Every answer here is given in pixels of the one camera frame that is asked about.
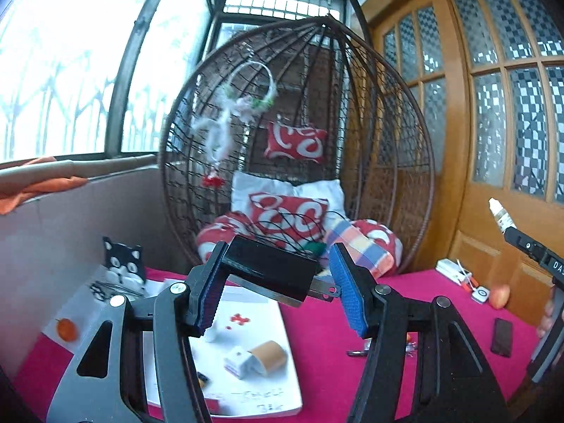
plaid cloth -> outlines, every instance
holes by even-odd
[[[326,254],[334,243],[343,243],[352,261],[360,267],[367,268],[374,279],[381,277],[396,264],[390,252],[363,235],[357,227],[345,219],[334,221],[325,230],[323,240],[327,245]]]

white pillow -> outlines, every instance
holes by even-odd
[[[243,212],[248,217],[251,216],[251,206],[249,195],[256,192],[267,192],[280,196],[305,197],[313,199],[326,199],[329,202],[328,211],[338,214],[326,213],[323,220],[323,227],[327,229],[328,224],[336,218],[345,215],[345,194],[341,189],[339,180],[322,180],[314,183],[292,186],[286,181],[261,178],[260,176],[249,175],[236,171],[233,173],[233,183],[231,188],[231,211]]]

human hand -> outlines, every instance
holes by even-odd
[[[551,289],[551,298],[548,299],[546,305],[544,306],[544,316],[540,321],[539,327],[537,327],[537,335],[539,336],[539,338],[543,338],[546,332],[550,330],[552,327],[553,322],[551,320],[551,317],[552,317],[552,313],[554,312],[554,302],[552,300],[553,298],[554,298],[554,287],[552,287]]]

orange cloth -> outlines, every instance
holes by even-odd
[[[38,159],[33,159],[33,161],[26,162],[23,165],[56,162],[56,160],[57,159],[51,156],[40,157]],[[71,176],[70,178],[53,178],[40,183],[30,184],[29,186],[22,189],[21,192],[18,192],[14,195],[3,196],[0,194],[0,215],[8,214],[18,205],[22,204],[32,197],[49,192],[59,192],[62,190],[79,188],[80,186],[84,186],[86,183],[88,183],[87,178],[78,178],[77,176]]]

white dropper bottle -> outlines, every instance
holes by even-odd
[[[497,222],[497,226],[501,230],[501,233],[505,233],[508,227],[515,227],[515,223],[511,219],[507,210],[501,206],[499,201],[495,200],[494,198],[490,199],[490,211],[492,212],[493,218]]]

